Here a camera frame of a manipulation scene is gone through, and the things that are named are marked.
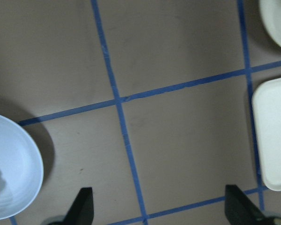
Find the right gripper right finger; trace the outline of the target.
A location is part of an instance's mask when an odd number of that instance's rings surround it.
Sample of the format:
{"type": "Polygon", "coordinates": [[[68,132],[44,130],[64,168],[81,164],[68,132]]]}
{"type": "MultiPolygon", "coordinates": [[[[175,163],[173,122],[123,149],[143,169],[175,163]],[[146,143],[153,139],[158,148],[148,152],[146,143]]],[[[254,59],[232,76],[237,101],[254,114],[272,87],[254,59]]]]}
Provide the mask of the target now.
{"type": "Polygon", "coordinates": [[[225,186],[225,216],[231,225],[281,225],[280,216],[266,216],[237,185],[225,186]]]}

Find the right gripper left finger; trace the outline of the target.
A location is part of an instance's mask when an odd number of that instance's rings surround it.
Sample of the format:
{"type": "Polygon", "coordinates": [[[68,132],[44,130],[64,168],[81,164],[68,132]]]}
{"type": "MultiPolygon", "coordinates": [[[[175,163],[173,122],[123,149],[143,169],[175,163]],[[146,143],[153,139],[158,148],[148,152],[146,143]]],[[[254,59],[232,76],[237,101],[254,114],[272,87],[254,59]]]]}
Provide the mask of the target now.
{"type": "Polygon", "coordinates": [[[49,225],[92,225],[94,220],[94,200],[92,187],[83,187],[62,221],[49,225]]]}

